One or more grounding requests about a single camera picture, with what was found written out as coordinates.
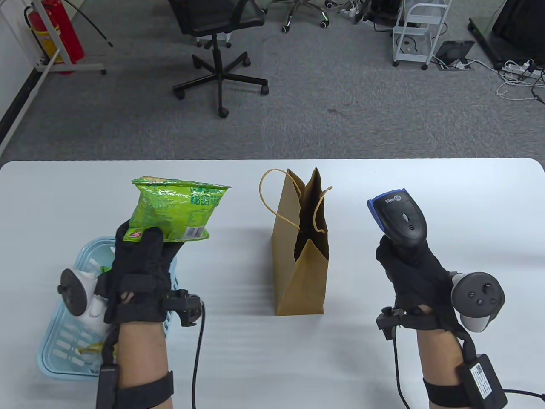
fire extinguisher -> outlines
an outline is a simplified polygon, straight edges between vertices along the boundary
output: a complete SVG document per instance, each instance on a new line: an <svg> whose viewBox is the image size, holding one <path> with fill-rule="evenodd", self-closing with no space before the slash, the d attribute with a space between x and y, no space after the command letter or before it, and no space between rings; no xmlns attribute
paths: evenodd
<svg viewBox="0 0 545 409"><path fill-rule="evenodd" d="M93 24L93 22L78 7L76 7L74 4L72 4L68 0L64 0L64 1L69 3L72 7L74 7L108 42L108 45L110 47L113 47L113 44L108 41L108 39L104 36L102 31L100 31L97 28L97 26ZM51 20L51 24L53 25L53 27L59 34L60 39L63 42L64 47L66 48L66 52L68 53L70 57L71 63L76 64L85 56L85 52L83 50L83 47L81 46L79 38L77 37L77 34L74 30L72 22L70 21L70 18L68 17L68 14L66 13L66 9L64 8L62 1L61 0L41 0L41 3L44 6L47 16ZM34 34L34 37L38 41L38 44L40 45L42 52L45 55L47 55L48 58L52 58L55 52L57 51L57 47L55 43L53 42L53 40L51 39L51 36L49 32L47 31L47 28L44 22L42 21L38 12L34 9L32 3L31 3L31 6L28 6L25 9L24 13L25 13L26 23L28 27L32 30L32 33ZM58 56L55 63L56 64L63 63L62 57Z"/></svg>

brown paper bag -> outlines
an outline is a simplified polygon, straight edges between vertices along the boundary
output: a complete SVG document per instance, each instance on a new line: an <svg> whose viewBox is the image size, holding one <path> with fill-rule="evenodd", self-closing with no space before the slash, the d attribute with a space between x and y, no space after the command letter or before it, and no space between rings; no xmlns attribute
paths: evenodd
<svg viewBox="0 0 545 409"><path fill-rule="evenodd" d="M273 171L286 175L278 211L262 194L265 177ZM277 315L323 314L328 276L328 227L324 218L324 196L318 169L305 184L291 170L271 169L259 184L261 200L276 215L272 234Z"/></svg>

black glove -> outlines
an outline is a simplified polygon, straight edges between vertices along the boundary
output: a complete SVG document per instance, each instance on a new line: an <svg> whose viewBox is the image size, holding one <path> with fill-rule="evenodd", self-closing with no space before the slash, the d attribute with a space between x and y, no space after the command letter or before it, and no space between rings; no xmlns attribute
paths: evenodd
<svg viewBox="0 0 545 409"><path fill-rule="evenodd" d="M383 236L377 247L377 260L393 284L397 307L418 314L421 312L419 305L427 305L434 310L443 327L452 328L458 323L450 298L451 274L432 254L427 241L417 249L400 251Z"/></svg>
<svg viewBox="0 0 545 409"><path fill-rule="evenodd" d="M99 276L96 293L108 299L104 322L162 322L161 303L172 287L168 270L183 243L165 243L158 227L144 231L138 243L124 242L128 228L127 221L117 229L112 269Z"/></svg>

green snack bag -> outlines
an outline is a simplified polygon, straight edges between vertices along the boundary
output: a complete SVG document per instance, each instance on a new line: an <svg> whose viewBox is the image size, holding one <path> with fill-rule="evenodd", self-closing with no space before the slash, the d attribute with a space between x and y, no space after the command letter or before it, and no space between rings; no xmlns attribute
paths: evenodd
<svg viewBox="0 0 545 409"><path fill-rule="evenodd" d="M132 183L140 198L123 238L139 242L144 230L159 227L165 242L205 240L210 234L204 228L221 198L230 186L178 181L144 176Z"/></svg>

white wall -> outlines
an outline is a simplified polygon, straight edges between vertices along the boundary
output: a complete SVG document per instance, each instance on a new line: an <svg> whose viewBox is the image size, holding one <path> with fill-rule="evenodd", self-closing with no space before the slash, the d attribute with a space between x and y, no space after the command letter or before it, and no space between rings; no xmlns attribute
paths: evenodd
<svg viewBox="0 0 545 409"><path fill-rule="evenodd" d="M83 0L72 2L79 7ZM29 3L29 0L6 0L0 8L0 118L30 75L33 68L31 61L37 62L41 56L23 17L25 6ZM66 10L72 18L72 7L66 7Z"/></svg>

